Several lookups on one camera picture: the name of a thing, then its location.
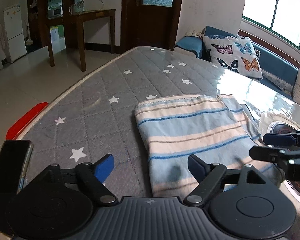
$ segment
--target white refrigerator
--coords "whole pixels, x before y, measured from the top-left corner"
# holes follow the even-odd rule
[[[3,10],[4,28],[6,33],[6,55],[9,62],[27,53],[22,29],[20,5],[15,5]]]

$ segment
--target window frame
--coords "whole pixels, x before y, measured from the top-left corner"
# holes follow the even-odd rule
[[[273,27],[273,24],[274,24],[275,14],[276,14],[276,12],[277,12],[278,2],[279,2],[279,0],[276,0],[275,7],[274,7],[274,12],[273,12],[273,17],[272,17],[272,22],[271,22],[270,28],[267,27],[267,26],[265,26],[265,25],[263,25],[263,24],[261,24],[261,23],[259,23],[259,22],[257,22],[257,21],[255,21],[255,20],[252,20],[252,19],[250,19],[250,18],[248,18],[248,17],[246,17],[246,16],[244,16],[244,15],[242,15],[242,19],[245,19],[245,20],[247,20],[247,21],[249,21],[249,22],[252,22],[252,23],[254,23],[254,24],[256,24],[256,25],[261,26],[262,28],[265,28],[266,30],[268,30],[268,31],[270,31],[271,33],[274,33],[275,35],[279,36],[281,39],[285,40],[285,41],[288,42],[290,45],[292,45],[293,47],[295,47],[296,49],[298,49],[298,50],[300,51],[300,43],[299,43],[299,45],[297,46],[296,44],[294,44],[294,43],[292,43],[291,41],[289,41],[287,38],[283,37],[281,34],[275,32],[274,30],[272,30],[272,27]]]

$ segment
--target butterfly pillow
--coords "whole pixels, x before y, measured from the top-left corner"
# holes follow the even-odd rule
[[[204,46],[211,62],[241,75],[262,79],[258,57],[249,37],[204,36]]]

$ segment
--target table leg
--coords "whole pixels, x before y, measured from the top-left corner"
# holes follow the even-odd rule
[[[46,33],[46,37],[47,37],[47,46],[48,46],[48,52],[49,52],[50,66],[54,67],[54,58],[53,58],[53,51],[52,51],[50,28],[49,28],[49,26],[45,25],[45,29],[46,29],[45,33]]]
[[[79,54],[80,54],[81,71],[85,72],[87,69],[86,69],[86,58],[84,55],[83,21],[79,17],[77,17],[76,25],[77,25],[77,40],[78,40],[78,47],[79,47]]]
[[[110,49],[114,54],[114,12],[110,15]]]

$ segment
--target mattress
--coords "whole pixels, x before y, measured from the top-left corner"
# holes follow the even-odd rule
[[[262,112],[276,109],[300,123],[300,106],[262,84],[174,51],[136,47],[85,76],[20,134],[18,139],[34,145],[25,185],[51,163],[74,168],[111,153],[115,167],[107,188],[119,199],[151,196],[148,153],[135,106],[155,97],[220,92],[247,104],[256,121]]]

